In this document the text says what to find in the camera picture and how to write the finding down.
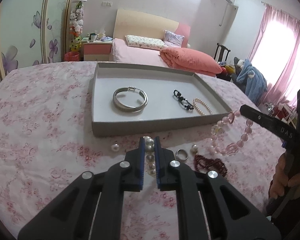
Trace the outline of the person's right hand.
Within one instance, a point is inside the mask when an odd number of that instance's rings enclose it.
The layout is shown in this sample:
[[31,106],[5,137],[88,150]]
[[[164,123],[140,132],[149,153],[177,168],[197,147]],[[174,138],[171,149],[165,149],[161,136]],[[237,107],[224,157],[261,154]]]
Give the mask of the person's right hand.
[[292,199],[298,199],[300,197],[300,173],[296,174],[292,178],[284,173],[286,166],[286,158],[283,153],[275,166],[275,174],[269,188],[269,198],[277,199],[285,194],[285,187],[296,187],[296,192]]

